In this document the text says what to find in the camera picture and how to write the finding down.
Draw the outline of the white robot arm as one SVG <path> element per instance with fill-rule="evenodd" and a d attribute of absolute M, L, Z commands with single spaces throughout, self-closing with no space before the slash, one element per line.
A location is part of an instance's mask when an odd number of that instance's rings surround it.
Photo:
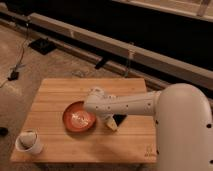
<path fill-rule="evenodd" d="M 84 108 L 96 115 L 153 117 L 157 171 L 213 171 L 213 112 L 204 93 L 190 84 L 116 98 L 94 87 Z"/>

